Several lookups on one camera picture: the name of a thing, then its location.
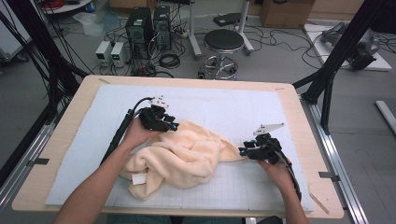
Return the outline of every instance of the forearm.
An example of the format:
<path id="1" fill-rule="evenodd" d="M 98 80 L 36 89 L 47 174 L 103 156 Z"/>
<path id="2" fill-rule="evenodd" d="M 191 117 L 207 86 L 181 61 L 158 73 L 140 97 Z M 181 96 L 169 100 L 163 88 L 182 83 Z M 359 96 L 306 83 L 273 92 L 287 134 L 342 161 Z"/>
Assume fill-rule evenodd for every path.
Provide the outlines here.
<path id="1" fill-rule="evenodd" d="M 308 223 L 305 212 L 301 207 L 300 200 L 294 189 L 282 189 L 281 191 L 283 202 L 286 209 L 286 223 L 305 224 Z"/>
<path id="2" fill-rule="evenodd" d="M 93 223 L 116 182 L 130 148 L 117 147 L 69 196 L 54 223 Z"/>

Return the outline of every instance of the black metal pole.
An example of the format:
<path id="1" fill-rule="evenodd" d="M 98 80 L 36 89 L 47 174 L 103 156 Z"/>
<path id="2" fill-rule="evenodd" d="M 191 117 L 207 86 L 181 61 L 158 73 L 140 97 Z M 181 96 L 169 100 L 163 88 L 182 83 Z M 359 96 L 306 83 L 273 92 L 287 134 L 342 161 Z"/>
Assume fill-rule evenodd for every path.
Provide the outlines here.
<path id="1" fill-rule="evenodd" d="M 302 98 L 310 104 L 315 104 L 325 91 L 320 124 L 326 134 L 330 134 L 328 125 L 334 77 L 387 1 L 365 0 L 323 66 L 311 76 L 293 83 L 294 88 L 297 89 L 312 82 L 308 90 L 302 94 Z"/>

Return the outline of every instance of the computer tower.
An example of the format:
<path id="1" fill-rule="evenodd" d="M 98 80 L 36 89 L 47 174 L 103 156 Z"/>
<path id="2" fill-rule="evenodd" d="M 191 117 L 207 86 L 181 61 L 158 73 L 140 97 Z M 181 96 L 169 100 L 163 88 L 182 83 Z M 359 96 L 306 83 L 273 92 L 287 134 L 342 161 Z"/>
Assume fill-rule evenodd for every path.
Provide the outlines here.
<path id="1" fill-rule="evenodd" d="M 157 46 L 160 49 L 172 48 L 171 8 L 169 6 L 156 6 L 152 22 L 154 23 L 154 31 L 157 36 Z"/>
<path id="2" fill-rule="evenodd" d="M 149 59 L 154 43 L 154 29 L 148 7 L 134 7 L 125 24 L 132 59 Z"/>

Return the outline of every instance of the cardboard box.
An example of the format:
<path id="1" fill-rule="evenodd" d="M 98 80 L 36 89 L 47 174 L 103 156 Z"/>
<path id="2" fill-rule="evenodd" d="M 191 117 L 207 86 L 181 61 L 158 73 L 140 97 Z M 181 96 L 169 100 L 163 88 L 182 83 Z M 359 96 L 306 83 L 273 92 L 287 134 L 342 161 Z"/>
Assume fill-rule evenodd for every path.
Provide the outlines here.
<path id="1" fill-rule="evenodd" d="M 134 7 L 149 7 L 151 13 L 157 6 L 157 0 L 109 0 L 110 7 L 128 9 Z"/>
<path id="2" fill-rule="evenodd" d="M 347 20 L 355 16 L 364 0 L 318 0 L 312 7 L 309 18 Z"/>
<path id="3" fill-rule="evenodd" d="M 264 0 L 260 14 L 262 26 L 303 29 L 314 4 L 315 0 L 289 0 L 284 4 Z"/>
<path id="4" fill-rule="evenodd" d="M 253 3 L 251 2 L 248 6 L 248 15 L 259 16 L 262 11 L 262 3 Z"/>

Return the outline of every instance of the crumpled towel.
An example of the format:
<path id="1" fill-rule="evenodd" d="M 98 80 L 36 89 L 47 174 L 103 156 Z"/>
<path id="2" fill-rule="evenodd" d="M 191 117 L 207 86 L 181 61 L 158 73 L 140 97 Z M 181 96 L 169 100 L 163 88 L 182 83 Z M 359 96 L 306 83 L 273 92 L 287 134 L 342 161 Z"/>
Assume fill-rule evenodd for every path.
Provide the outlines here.
<path id="1" fill-rule="evenodd" d="M 133 185 L 129 191 L 138 199 L 147 200 L 162 182 L 179 189 L 188 189 L 207 182 L 219 161 L 240 161 L 238 147 L 209 130 L 183 120 L 176 132 L 162 133 L 148 140 L 148 146 L 125 162 L 120 175 L 147 173 L 146 183 Z"/>

